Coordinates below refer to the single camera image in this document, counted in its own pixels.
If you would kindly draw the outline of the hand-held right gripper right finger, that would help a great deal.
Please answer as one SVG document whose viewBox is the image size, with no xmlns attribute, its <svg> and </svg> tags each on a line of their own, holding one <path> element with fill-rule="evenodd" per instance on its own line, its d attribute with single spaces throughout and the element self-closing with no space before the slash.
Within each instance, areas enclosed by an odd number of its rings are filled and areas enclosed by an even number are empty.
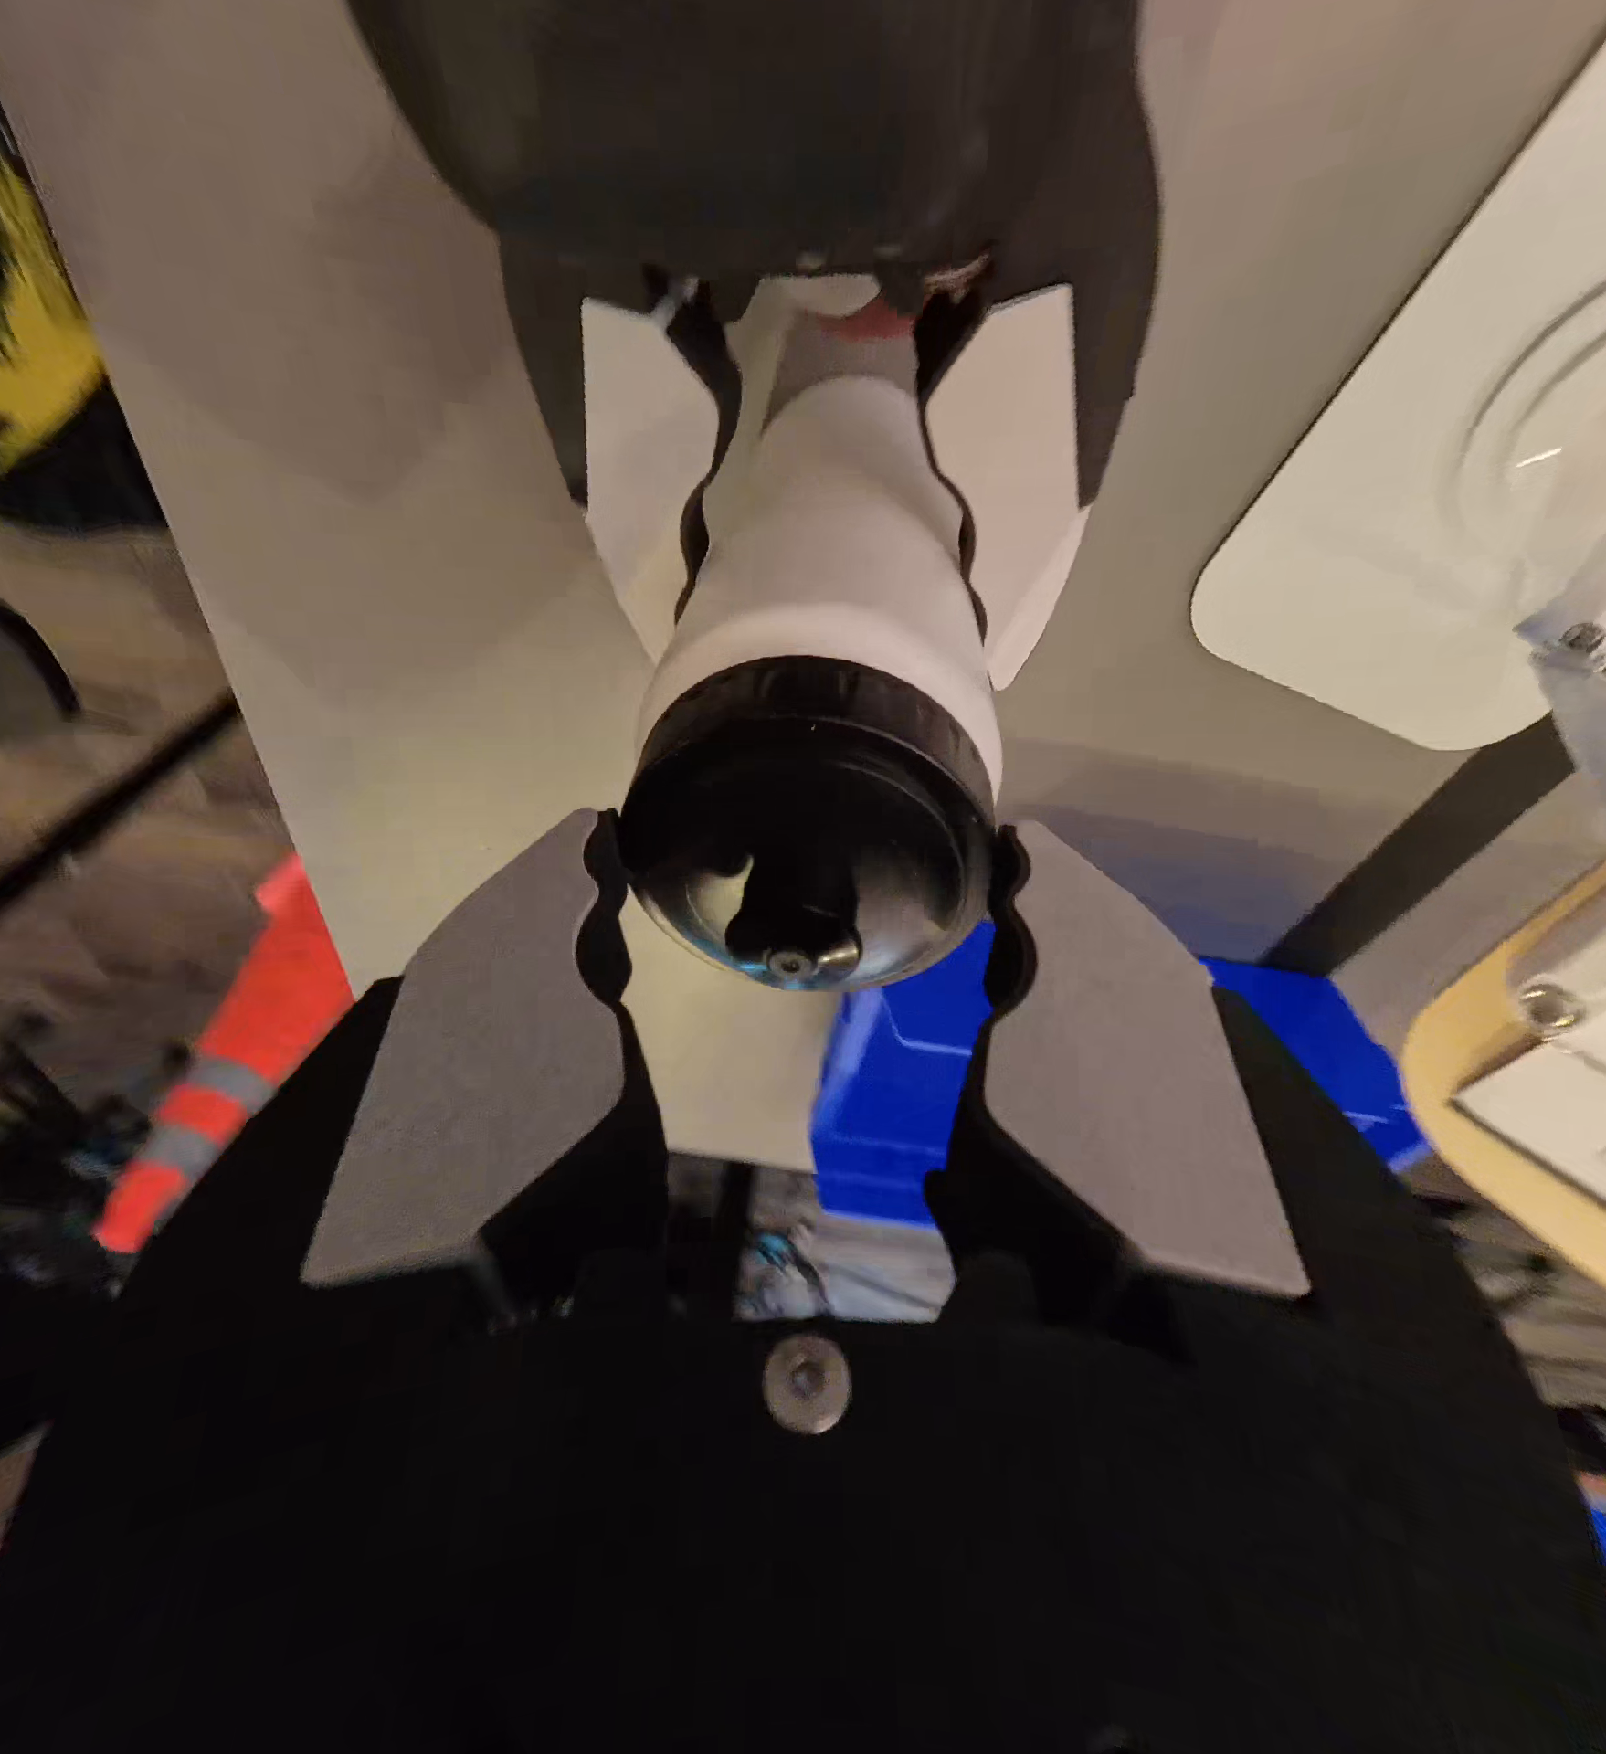
<svg viewBox="0 0 1606 1754">
<path fill-rule="evenodd" d="M 949 1309 L 1109 1316 L 1136 1285 L 1310 1299 L 1206 968 L 1045 825 L 990 859 L 989 1020 L 923 1204 Z"/>
</svg>

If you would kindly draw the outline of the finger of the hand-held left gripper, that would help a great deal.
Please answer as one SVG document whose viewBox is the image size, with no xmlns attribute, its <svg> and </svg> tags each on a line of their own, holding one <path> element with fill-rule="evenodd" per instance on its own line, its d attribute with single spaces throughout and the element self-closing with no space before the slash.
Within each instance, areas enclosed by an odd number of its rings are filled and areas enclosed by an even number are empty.
<svg viewBox="0 0 1606 1754">
<path fill-rule="evenodd" d="M 578 307 L 586 523 L 622 620 L 659 660 L 705 560 L 705 489 L 743 418 L 743 367 L 711 297 Z"/>
<path fill-rule="evenodd" d="M 989 677 L 1009 692 L 1080 560 L 1072 290 L 996 300 L 934 392 L 934 464 L 975 517 L 970 584 L 989 611 Z"/>
</svg>

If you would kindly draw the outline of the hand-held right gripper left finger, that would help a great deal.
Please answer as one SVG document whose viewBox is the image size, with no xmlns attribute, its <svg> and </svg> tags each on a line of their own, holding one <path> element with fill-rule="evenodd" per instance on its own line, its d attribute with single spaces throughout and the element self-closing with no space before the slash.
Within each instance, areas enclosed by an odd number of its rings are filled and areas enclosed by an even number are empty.
<svg viewBox="0 0 1606 1754">
<path fill-rule="evenodd" d="M 668 1289 L 668 1129 L 616 815 L 577 809 L 405 956 L 303 1285 L 469 1270 L 496 1304 Z"/>
</svg>

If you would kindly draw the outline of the blue plastic bin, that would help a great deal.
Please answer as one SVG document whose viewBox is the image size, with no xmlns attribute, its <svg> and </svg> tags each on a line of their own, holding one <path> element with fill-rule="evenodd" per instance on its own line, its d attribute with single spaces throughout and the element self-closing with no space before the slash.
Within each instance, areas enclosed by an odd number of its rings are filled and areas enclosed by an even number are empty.
<svg viewBox="0 0 1606 1754">
<path fill-rule="evenodd" d="M 815 1198 L 827 1218 L 934 1226 L 923 1172 L 942 1170 L 989 999 L 990 923 L 942 964 L 838 995 L 808 1105 Z M 1392 1172 L 1426 1159 L 1393 1058 L 1327 978 L 1201 956 L 1293 1062 L 1343 1105 Z"/>
</svg>

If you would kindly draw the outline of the white bottle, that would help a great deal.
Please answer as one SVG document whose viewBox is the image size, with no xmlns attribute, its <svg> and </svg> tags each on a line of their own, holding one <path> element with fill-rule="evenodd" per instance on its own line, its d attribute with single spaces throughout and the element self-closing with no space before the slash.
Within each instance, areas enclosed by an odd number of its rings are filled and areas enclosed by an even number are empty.
<svg viewBox="0 0 1606 1754">
<path fill-rule="evenodd" d="M 852 660 L 942 707 L 996 789 L 1002 733 L 958 560 L 961 511 L 930 470 L 915 392 L 862 375 L 802 390 L 766 420 L 743 489 L 730 536 L 711 536 L 639 733 L 730 666 Z"/>
</svg>

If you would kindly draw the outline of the black bottle lid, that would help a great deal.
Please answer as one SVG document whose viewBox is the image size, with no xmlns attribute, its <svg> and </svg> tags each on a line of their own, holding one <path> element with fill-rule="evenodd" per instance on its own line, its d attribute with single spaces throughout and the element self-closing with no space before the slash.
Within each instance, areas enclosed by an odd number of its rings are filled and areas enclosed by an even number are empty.
<svg viewBox="0 0 1606 1754">
<path fill-rule="evenodd" d="M 775 992 L 862 992 L 934 968 L 982 923 L 990 799 L 970 728 L 912 681 L 766 654 L 657 713 L 616 868 L 711 964 Z"/>
</svg>

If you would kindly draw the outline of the orange traffic cone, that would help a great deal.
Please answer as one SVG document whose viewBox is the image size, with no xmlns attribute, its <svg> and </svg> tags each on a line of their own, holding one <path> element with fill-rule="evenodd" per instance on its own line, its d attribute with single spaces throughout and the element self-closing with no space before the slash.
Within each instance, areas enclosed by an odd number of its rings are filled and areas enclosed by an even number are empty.
<svg viewBox="0 0 1606 1754">
<path fill-rule="evenodd" d="M 258 881 L 256 900 L 258 935 L 91 1226 L 105 1257 L 134 1261 L 158 1234 L 354 999 L 299 854 Z"/>
</svg>

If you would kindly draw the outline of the wooden display board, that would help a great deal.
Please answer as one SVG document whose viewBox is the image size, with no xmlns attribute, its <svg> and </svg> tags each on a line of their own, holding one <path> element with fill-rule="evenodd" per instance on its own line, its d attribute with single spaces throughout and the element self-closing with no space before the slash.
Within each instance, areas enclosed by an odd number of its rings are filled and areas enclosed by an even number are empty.
<svg viewBox="0 0 1606 1754">
<path fill-rule="evenodd" d="M 1458 1086 L 1489 1073 L 1533 1033 L 1512 1008 L 1512 956 L 1568 923 L 1585 900 L 1606 889 L 1606 859 L 1570 884 L 1555 889 L 1526 923 L 1514 923 L 1489 953 L 1458 974 L 1407 1023 L 1399 1052 L 1399 1082 L 1407 1110 L 1440 1159 L 1489 1206 L 1521 1222 L 1533 1239 L 1555 1246 L 1585 1277 L 1606 1285 L 1606 1204 L 1580 1191 L 1564 1172 L 1533 1166 L 1521 1144 L 1495 1142 L 1461 1114 Z"/>
</svg>

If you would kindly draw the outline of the printed paper sheet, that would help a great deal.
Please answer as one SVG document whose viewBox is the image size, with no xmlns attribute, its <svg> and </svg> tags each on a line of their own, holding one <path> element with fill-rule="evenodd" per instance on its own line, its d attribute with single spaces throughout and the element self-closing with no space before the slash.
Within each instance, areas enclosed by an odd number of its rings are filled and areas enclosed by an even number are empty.
<svg viewBox="0 0 1606 1754">
<path fill-rule="evenodd" d="M 1606 940 L 1526 956 L 1512 978 L 1533 1033 L 1458 1086 L 1458 1110 L 1606 1204 Z"/>
</svg>

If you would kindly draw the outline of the clear round stand foot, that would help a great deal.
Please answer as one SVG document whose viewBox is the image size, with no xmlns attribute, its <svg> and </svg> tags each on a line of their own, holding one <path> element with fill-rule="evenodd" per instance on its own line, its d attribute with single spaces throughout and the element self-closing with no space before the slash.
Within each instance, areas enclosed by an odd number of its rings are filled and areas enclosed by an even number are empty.
<svg viewBox="0 0 1606 1754">
<path fill-rule="evenodd" d="M 1468 602 L 1526 647 L 1606 654 L 1606 279 L 1480 390 L 1440 502 Z"/>
</svg>

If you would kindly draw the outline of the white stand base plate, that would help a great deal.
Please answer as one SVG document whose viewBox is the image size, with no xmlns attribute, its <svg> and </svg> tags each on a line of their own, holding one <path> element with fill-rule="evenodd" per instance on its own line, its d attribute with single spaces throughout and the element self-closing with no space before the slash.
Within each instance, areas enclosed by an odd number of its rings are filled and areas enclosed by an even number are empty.
<svg viewBox="0 0 1606 1754">
<path fill-rule="evenodd" d="M 1440 500 L 1480 390 L 1603 279 L 1606 40 L 1206 557 L 1194 638 L 1407 747 L 1530 728 L 1530 647 L 1468 602 Z"/>
</svg>

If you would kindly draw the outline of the white stand post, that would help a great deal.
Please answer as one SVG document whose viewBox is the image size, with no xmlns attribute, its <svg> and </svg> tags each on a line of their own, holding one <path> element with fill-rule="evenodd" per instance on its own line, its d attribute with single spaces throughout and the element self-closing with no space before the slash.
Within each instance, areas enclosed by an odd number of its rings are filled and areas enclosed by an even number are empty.
<svg viewBox="0 0 1606 1754">
<path fill-rule="evenodd" d="M 1530 647 L 1530 672 L 1570 773 L 1597 799 L 1597 825 L 1606 839 L 1606 627 L 1533 611 L 1514 634 Z"/>
</svg>

